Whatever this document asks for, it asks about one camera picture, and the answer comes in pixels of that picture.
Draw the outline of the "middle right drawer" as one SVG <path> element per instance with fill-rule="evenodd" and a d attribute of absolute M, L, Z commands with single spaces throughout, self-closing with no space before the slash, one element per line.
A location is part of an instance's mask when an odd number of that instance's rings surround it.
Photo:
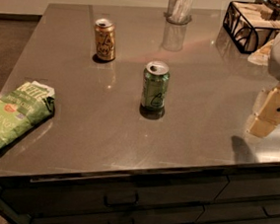
<path fill-rule="evenodd" d="M 280 217 L 280 200 L 246 201 L 211 204 L 196 223 L 232 222 L 241 220 Z"/>

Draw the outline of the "green soda can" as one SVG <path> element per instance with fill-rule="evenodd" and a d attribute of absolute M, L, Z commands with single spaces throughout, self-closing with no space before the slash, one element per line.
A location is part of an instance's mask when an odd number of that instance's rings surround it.
<path fill-rule="evenodd" d="M 171 74 L 163 61 L 150 61 L 144 69 L 141 106 L 156 112 L 165 106 L 165 97 Z"/>

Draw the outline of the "lower left drawer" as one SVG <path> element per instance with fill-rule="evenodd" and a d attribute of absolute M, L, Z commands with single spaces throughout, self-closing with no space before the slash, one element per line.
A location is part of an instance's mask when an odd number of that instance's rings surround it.
<path fill-rule="evenodd" d="M 203 212 L 202 206 L 164 207 L 115 213 L 35 218 L 32 220 L 32 224 L 185 224 L 194 222 Z"/>

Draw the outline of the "drawer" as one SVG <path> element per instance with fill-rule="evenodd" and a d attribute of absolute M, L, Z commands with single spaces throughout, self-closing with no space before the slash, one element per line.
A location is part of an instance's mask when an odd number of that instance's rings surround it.
<path fill-rule="evenodd" d="M 164 207 L 115 213 L 35 218 L 32 220 L 32 224 L 185 224 L 194 222 L 203 212 L 202 206 Z"/>
<path fill-rule="evenodd" d="M 280 200 L 246 201 L 211 204 L 196 223 L 232 222 L 241 220 L 280 217 Z"/>
<path fill-rule="evenodd" d="M 251 198 L 280 194 L 280 174 L 247 174 L 228 176 L 229 182 L 217 196 L 218 200 Z"/>
<path fill-rule="evenodd" d="M 120 208 L 211 201 L 228 183 L 225 177 L 146 178 L 134 183 L 42 183 L 7 188 L 2 199 L 18 213 L 36 216 L 113 211 Z"/>

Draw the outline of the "green chip bag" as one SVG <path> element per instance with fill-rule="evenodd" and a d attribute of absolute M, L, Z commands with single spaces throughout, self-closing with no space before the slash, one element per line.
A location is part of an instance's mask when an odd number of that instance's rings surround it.
<path fill-rule="evenodd" d="M 28 81 L 0 98 L 0 150 L 54 114 L 54 93 Z"/>

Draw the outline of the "gold soda can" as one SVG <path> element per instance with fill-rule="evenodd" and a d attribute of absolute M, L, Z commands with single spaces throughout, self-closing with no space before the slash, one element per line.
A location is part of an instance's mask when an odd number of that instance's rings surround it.
<path fill-rule="evenodd" d="M 102 61 L 115 59 L 115 27 L 111 20 L 100 18 L 95 21 L 96 56 Z"/>

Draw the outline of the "upper right drawer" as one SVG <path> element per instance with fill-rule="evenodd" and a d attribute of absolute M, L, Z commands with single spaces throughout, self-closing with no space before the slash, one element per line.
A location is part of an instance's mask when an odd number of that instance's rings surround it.
<path fill-rule="evenodd" d="M 229 182 L 217 196 L 218 200 L 251 198 L 280 194 L 280 174 L 247 174 L 228 176 Z"/>

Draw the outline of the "upper left drawer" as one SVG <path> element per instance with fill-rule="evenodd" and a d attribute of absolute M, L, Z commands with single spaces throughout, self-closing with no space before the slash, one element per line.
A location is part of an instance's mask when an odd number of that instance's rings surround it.
<path fill-rule="evenodd" d="M 225 177 L 146 178 L 134 183 L 42 183 L 7 188 L 2 199 L 18 213 L 36 216 L 113 211 L 120 208 L 211 201 L 228 183 Z"/>

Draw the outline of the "clear straw jar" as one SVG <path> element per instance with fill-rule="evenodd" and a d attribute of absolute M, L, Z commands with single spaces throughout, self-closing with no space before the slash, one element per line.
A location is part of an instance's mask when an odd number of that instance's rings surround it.
<path fill-rule="evenodd" d="M 193 0 L 169 0 L 166 20 L 175 25 L 188 24 L 192 3 Z"/>

